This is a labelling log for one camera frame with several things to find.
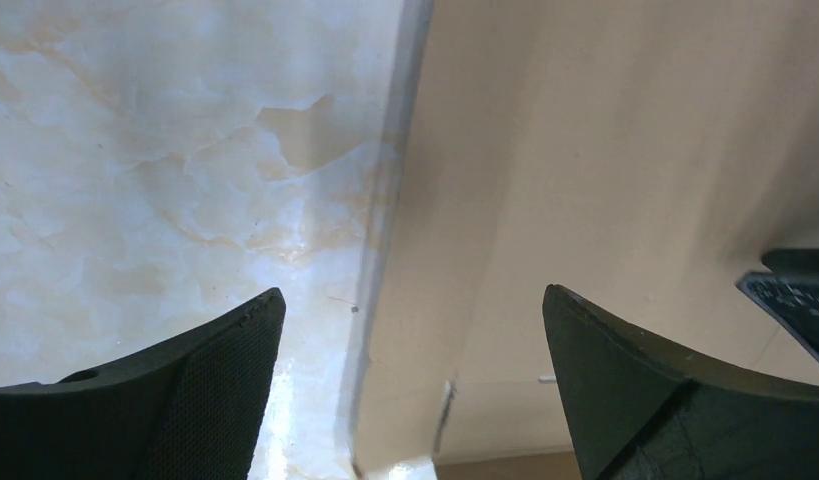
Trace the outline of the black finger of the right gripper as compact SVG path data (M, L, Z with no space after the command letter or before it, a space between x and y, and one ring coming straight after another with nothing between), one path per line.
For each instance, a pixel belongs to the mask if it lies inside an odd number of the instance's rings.
M776 248L764 271L748 271L736 287L772 316L819 363L819 248Z

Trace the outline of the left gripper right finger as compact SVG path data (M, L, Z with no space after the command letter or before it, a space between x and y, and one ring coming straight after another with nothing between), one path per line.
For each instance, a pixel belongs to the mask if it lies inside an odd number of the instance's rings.
M744 369L550 285L542 313L585 479L819 479L819 386Z

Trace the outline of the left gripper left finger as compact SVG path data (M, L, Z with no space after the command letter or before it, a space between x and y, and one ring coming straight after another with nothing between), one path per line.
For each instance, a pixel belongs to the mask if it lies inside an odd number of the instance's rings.
M0 479L244 479L286 304L269 289L52 384L0 387Z

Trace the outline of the brown cardboard box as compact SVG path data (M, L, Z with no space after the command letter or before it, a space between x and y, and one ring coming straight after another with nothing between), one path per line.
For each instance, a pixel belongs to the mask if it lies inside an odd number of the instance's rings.
M780 246L819 246L819 1L436 2L355 467L569 449L550 284L819 385L735 287Z

